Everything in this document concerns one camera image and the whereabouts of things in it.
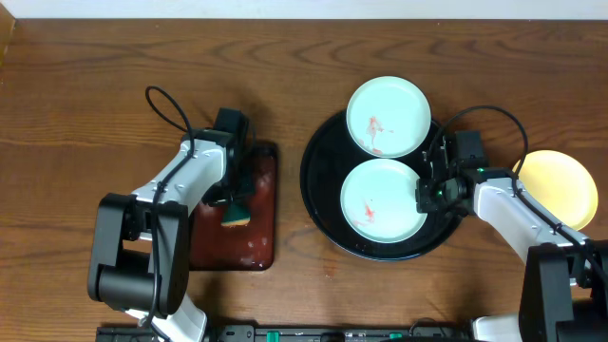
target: cable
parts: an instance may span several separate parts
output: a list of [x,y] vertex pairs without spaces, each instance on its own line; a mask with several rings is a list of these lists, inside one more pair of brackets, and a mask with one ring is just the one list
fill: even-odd
[[155,86],[155,85],[149,85],[146,89],[145,89],[145,99],[148,101],[148,104],[152,107],[152,109],[166,122],[168,122],[169,124],[171,124],[172,126],[176,127],[178,130],[182,131],[182,132],[187,132],[186,128],[183,128],[182,126],[178,125],[177,123],[175,123],[174,121],[172,121],[171,119],[167,118],[166,116],[164,116],[164,114],[161,113],[161,111],[152,103],[152,99],[150,99],[150,90],[156,90],[158,92],[160,92],[160,94],[164,95],[164,97],[169,100],[171,102],[171,105],[173,105],[180,113],[182,118],[185,118],[185,114],[183,114],[183,111],[180,108],[180,105],[171,97],[171,95],[169,95],[166,91],[164,91],[164,89],[162,89],[159,86]]
[[[173,106],[180,113],[180,116],[186,125],[186,129],[184,129],[183,127],[174,123],[173,121],[169,120],[156,108],[156,106],[150,100],[150,91],[151,90],[157,90],[158,92],[160,92],[160,94],[162,94],[165,98],[167,98],[167,100],[169,100],[171,102],[171,104],[173,104]],[[154,198],[152,199],[152,219],[150,222],[150,230],[152,233],[152,264],[153,264],[153,269],[154,269],[154,286],[153,286],[153,291],[152,291],[152,305],[150,306],[150,312],[148,313],[147,317],[143,320],[143,322],[141,324],[142,327],[148,328],[148,327],[152,326],[152,318],[154,318],[154,314],[156,313],[157,307],[159,305],[159,295],[160,295],[160,291],[161,291],[161,266],[160,266],[160,261],[159,261],[160,252],[159,252],[159,232],[158,232],[158,226],[161,225],[161,223],[159,222],[159,208],[158,208],[159,200],[161,199],[161,195],[164,192],[164,187],[166,186],[166,184],[169,181],[171,181],[171,178],[173,178],[173,176],[175,176],[175,174],[178,171],[180,171],[180,169],[192,158],[192,156],[194,156],[195,145],[194,145],[194,134],[193,134],[192,126],[190,125],[190,122],[188,121],[188,117],[183,112],[180,105],[171,97],[171,95],[169,95],[166,91],[164,91],[162,88],[160,88],[158,86],[150,85],[145,89],[145,99],[148,101],[148,103],[150,104],[152,109],[154,109],[154,111],[161,118],[163,118],[165,121],[167,121],[171,125],[175,126],[177,129],[187,132],[188,138],[190,140],[190,149],[188,150],[188,152],[186,152],[186,156],[173,169],[171,169],[171,171],[169,171],[169,173],[167,173],[166,176],[164,176],[162,181],[157,183],[156,192],[154,193]]]
[[[553,229],[554,234],[558,233],[563,238],[567,239],[570,243],[572,243],[573,248],[579,254],[581,254],[587,261],[589,261],[589,264],[591,265],[591,269],[601,279],[601,281],[604,284],[604,287],[608,287],[608,275],[606,275],[606,273],[602,270],[601,266],[599,266],[598,262],[593,258],[593,255],[591,253],[589,253],[589,251],[587,251],[587,249],[585,249],[570,234],[564,232],[561,229],[561,223],[560,222],[554,223],[550,218],[548,218],[545,214],[543,214],[538,208],[536,208],[534,205],[532,205],[532,203],[530,203],[525,198],[525,196],[523,195],[523,190],[517,187],[517,179],[520,176],[520,171],[522,171],[522,166],[523,166],[523,162],[525,161],[525,156],[528,154],[528,136],[525,133],[525,129],[523,128],[522,123],[515,117],[515,115],[513,115],[513,114],[509,113],[508,111],[506,111],[505,109],[502,109],[502,108],[500,108],[498,106],[495,106],[495,105],[476,105],[476,106],[472,106],[470,108],[467,108],[465,110],[460,111],[459,113],[457,113],[456,115],[454,115],[453,117],[451,117],[446,122],[446,124],[442,125],[439,128],[439,130],[437,131],[437,133],[433,137],[432,141],[430,142],[430,146],[428,147],[427,155],[425,156],[426,160],[430,161],[430,156],[432,154],[432,151],[434,151],[435,144],[439,140],[439,137],[443,135],[444,131],[446,130],[446,128],[448,126],[450,126],[454,121],[462,118],[465,114],[473,112],[475,110],[479,110],[479,109],[490,109],[490,110],[495,110],[495,111],[498,111],[500,113],[503,113],[505,116],[507,116],[509,119],[511,119],[513,121],[513,123],[515,123],[517,125],[517,127],[520,129],[520,132],[522,133],[523,154],[522,154],[522,158],[520,160],[520,163],[517,165],[517,168],[515,169],[514,176],[511,179],[511,186],[513,188],[513,194],[514,194],[514,196],[516,196],[519,200],[521,200],[522,203],[528,209],[530,209],[530,211],[532,211],[536,216],[538,216],[545,223],[547,223],[549,225],[549,227],[551,227],[551,229]],[[591,240],[587,239],[585,241],[585,244],[587,245],[589,243],[591,243]]]
[[164,340],[164,342],[171,342],[171,338],[161,332],[161,330],[154,324],[150,324],[150,328],[152,328],[152,332],[154,332],[157,337],[160,337]]
[[475,110],[480,110],[480,109],[489,109],[489,110],[495,110],[498,111],[500,113],[503,113],[505,116],[507,116],[509,119],[511,119],[516,125],[517,127],[520,129],[520,131],[522,132],[522,138],[523,138],[523,155],[522,155],[522,161],[520,161],[520,164],[517,166],[517,169],[515,170],[515,177],[517,178],[520,175],[520,170],[522,170],[522,165],[523,165],[523,161],[525,160],[525,156],[528,154],[528,136],[525,134],[525,129],[523,129],[523,125],[522,123],[520,123],[519,120],[517,120],[517,118],[515,117],[515,115],[509,113],[508,111],[495,106],[495,105],[476,105],[476,106],[472,106],[470,108],[467,108],[465,110],[460,111],[459,113],[457,113],[456,115],[454,115],[453,117],[451,117],[446,124],[442,125],[441,127],[439,127],[439,130],[437,131],[437,133],[435,133],[435,136],[433,137],[433,140],[430,142],[430,146],[428,147],[428,152],[427,152],[427,161],[431,160],[431,155],[434,151],[434,147],[435,144],[437,143],[437,141],[439,140],[439,137],[441,137],[444,133],[444,131],[446,130],[446,128],[448,126],[450,126],[453,122],[455,122],[456,120],[462,118],[464,115],[473,112]]
[[414,324],[412,324],[412,325],[411,325],[411,327],[409,327],[409,336],[413,337],[413,336],[414,336],[414,330],[415,330],[416,328],[418,328],[418,323],[420,323],[421,321],[425,321],[425,320],[426,320],[426,321],[430,321],[430,322],[434,323],[434,324],[435,324],[435,326],[437,326],[437,328],[439,328],[439,330],[441,331],[441,334],[442,334],[444,337],[447,337],[446,332],[444,332],[444,328],[442,328],[442,327],[438,326],[438,325],[437,325],[437,321],[436,321],[436,320],[434,320],[434,319],[432,319],[432,318],[430,318],[430,317],[422,317],[422,318],[418,318],[418,319],[416,319],[416,321],[414,322]]

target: yellow plate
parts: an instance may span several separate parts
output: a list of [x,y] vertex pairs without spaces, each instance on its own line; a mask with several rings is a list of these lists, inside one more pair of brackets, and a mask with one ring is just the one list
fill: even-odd
[[572,229],[582,229],[598,210],[598,189],[593,178],[580,162],[561,152],[527,155],[520,180],[530,195]]

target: white plate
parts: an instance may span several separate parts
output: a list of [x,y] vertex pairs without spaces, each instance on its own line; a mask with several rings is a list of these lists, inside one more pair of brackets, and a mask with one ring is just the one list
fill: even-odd
[[430,128],[430,107],[411,82],[392,76],[365,82],[346,112],[352,139],[376,157],[398,158],[416,149]]
[[372,241],[393,243],[410,238],[427,219],[427,214],[416,211],[418,179],[399,161],[363,162],[342,184],[342,214],[355,232]]

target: green connector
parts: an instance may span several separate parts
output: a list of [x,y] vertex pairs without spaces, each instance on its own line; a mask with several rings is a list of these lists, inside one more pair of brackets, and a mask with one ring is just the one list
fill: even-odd
[[266,342],[278,342],[280,334],[278,332],[266,333]]

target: green scrub pad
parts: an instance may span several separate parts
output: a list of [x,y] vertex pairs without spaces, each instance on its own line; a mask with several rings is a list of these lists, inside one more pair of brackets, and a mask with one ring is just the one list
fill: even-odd
[[251,214],[247,208],[242,205],[232,203],[224,213],[224,217],[221,219],[221,225],[223,227],[245,225],[249,223],[250,219]]

